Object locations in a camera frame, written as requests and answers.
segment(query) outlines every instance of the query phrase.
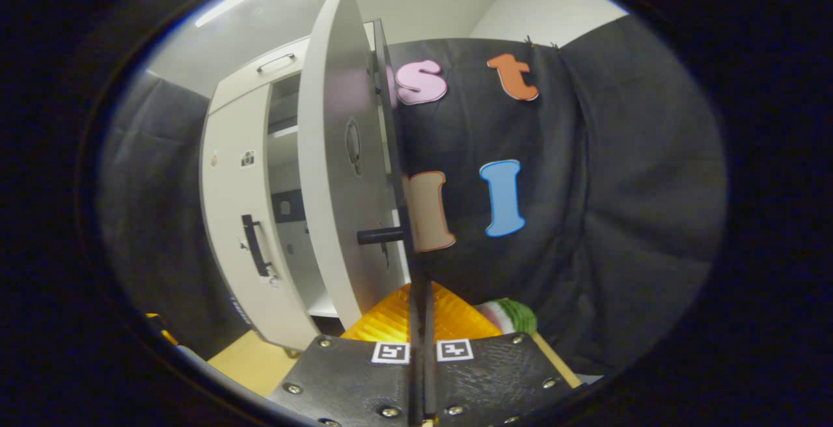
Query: orange object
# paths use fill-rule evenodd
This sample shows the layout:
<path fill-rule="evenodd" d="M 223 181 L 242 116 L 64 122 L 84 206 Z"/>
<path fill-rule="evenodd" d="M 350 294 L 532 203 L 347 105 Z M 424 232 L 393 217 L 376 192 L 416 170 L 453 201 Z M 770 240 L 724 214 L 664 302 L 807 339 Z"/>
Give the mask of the orange object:
<path fill-rule="evenodd" d="M 497 69 L 497 76 L 500 78 L 500 85 L 515 100 L 535 100 L 538 97 L 538 87 L 526 85 L 521 73 L 529 72 L 529 64 L 515 61 L 515 56 L 509 53 L 492 57 L 485 65 Z"/>
<path fill-rule="evenodd" d="M 342 338 L 371 342 L 410 342 L 408 293 L 405 284 L 375 305 L 342 335 Z M 477 339 L 502 333 L 476 308 L 447 288 L 431 282 L 434 294 L 434 342 L 447 339 Z"/>

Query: drawer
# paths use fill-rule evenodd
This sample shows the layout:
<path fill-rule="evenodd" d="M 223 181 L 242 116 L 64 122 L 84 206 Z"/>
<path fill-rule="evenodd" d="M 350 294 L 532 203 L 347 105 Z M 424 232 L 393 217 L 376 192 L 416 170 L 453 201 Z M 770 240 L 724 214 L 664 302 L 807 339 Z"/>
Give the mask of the drawer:
<path fill-rule="evenodd" d="M 214 113 L 241 95 L 301 71 L 307 44 L 309 44 L 309 38 L 304 38 L 269 51 L 221 80 L 217 84 L 217 89 L 214 90 L 208 112 Z"/>

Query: black handle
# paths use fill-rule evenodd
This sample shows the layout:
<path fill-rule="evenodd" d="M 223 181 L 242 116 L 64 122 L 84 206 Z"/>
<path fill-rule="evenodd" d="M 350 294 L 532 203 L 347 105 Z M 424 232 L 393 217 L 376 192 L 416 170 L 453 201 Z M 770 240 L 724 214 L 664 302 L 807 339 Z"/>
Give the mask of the black handle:
<path fill-rule="evenodd" d="M 259 225 L 260 222 L 252 221 L 250 214 L 242 215 L 241 218 L 243 219 L 243 230 L 246 231 L 246 240 L 249 242 L 249 251 L 252 252 L 252 259 L 255 261 L 255 267 L 258 268 L 258 274 L 268 276 L 269 270 L 267 267 L 271 266 L 271 263 L 263 262 L 263 255 L 261 255 L 258 244 L 258 235 L 255 234 L 255 225 Z"/>
<path fill-rule="evenodd" d="M 356 232 L 359 244 L 388 243 L 404 240 L 402 227 L 376 228 L 375 230 L 360 230 Z"/>

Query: pink letter s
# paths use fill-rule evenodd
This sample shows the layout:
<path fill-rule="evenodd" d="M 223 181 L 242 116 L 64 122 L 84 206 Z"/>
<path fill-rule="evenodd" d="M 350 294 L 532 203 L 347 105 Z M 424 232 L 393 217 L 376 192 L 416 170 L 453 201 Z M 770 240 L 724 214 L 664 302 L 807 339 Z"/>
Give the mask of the pink letter s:
<path fill-rule="evenodd" d="M 429 59 L 409 62 L 396 71 L 396 82 L 404 89 L 396 90 L 399 100 L 407 105 L 440 100 L 448 90 L 448 84 L 440 74 L 440 65 Z"/>

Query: foam letter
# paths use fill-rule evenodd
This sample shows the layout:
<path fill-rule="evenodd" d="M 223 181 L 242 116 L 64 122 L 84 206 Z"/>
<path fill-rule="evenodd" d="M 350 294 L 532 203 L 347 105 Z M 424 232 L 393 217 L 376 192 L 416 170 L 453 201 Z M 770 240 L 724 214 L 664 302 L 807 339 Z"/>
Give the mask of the foam letter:
<path fill-rule="evenodd" d="M 497 69 L 497 77 L 500 78 L 500 85 L 503 91 L 515 100 L 535 100 L 538 97 L 538 87 L 526 85 L 521 73 L 529 72 L 529 64 L 517 62 L 512 54 L 504 53 L 492 57 L 485 65 Z"/>
<path fill-rule="evenodd" d="M 407 105 L 440 100 L 448 91 L 448 84 L 440 74 L 440 65 L 429 59 L 409 62 L 396 71 L 396 82 L 404 89 L 396 90 L 399 100 Z"/>
<path fill-rule="evenodd" d="M 408 183 L 409 214 L 416 229 L 414 250 L 434 251 L 452 246 L 454 234 L 448 231 L 443 211 L 443 172 L 422 172 L 411 177 Z"/>
<path fill-rule="evenodd" d="M 526 220 L 518 213 L 517 178 L 521 163 L 517 160 L 500 160 L 483 165 L 480 178 L 489 184 L 491 201 L 491 225 L 485 229 L 490 237 L 514 234 Z"/>

